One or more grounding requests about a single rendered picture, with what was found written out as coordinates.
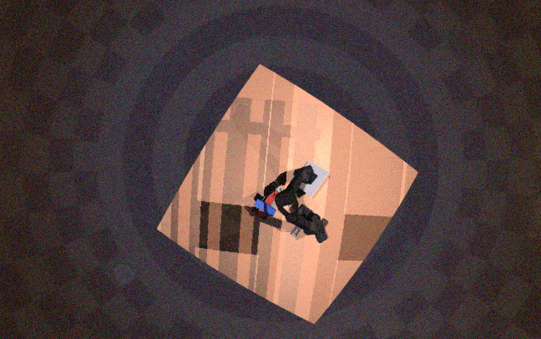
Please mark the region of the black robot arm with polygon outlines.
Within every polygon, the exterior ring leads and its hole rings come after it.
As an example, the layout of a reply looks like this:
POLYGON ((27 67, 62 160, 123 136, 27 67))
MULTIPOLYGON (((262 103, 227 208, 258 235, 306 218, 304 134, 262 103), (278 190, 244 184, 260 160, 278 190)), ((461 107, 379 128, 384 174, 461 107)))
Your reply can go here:
POLYGON ((327 240, 322 221, 318 215, 312 216, 310 221, 306 220, 298 214, 299 202, 296 197, 296 192, 300 188, 302 182, 309 183, 310 185, 316 179, 317 175, 313 173, 311 165, 295 169, 294 178, 288 184, 285 190, 279 192, 275 197, 275 203, 277 209, 285 216, 286 221, 292 223, 294 226, 298 226, 304 230, 306 235, 315 235, 318 243, 327 240), (294 212, 289 213, 283 207, 288 205, 294 205, 294 212))

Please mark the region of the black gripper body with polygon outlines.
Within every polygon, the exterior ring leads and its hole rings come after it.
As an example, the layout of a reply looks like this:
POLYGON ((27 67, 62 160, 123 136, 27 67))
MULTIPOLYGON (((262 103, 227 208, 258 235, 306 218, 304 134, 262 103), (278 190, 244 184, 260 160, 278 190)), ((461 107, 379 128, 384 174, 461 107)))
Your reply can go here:
MULTIPOLYGON (((304 217, 305 217, 308 221, 310 221, 310 219, 311 219, 312 216, 315 216, 315 215, 316 215, 314 212, 308 211, 308 210, 307 210, 307 207, 306 207, 305 205, 303 205, 303 204, 301 204, 301 206, 299 207, 298 211, 299 211, 298 214, 299 214, 300 216, 303 216, 303 215, 304 215, 304 217)), ((322 221, 322 226, 321 226, 321 228, 323 228, 323 227, 325 228, 325 227, 327 226, 327 224, 328 224, 328 221, 327 221, 326 219, 324 219, 323 217, 322 217, 322 220, 321 220, 321 221, 322 221)))

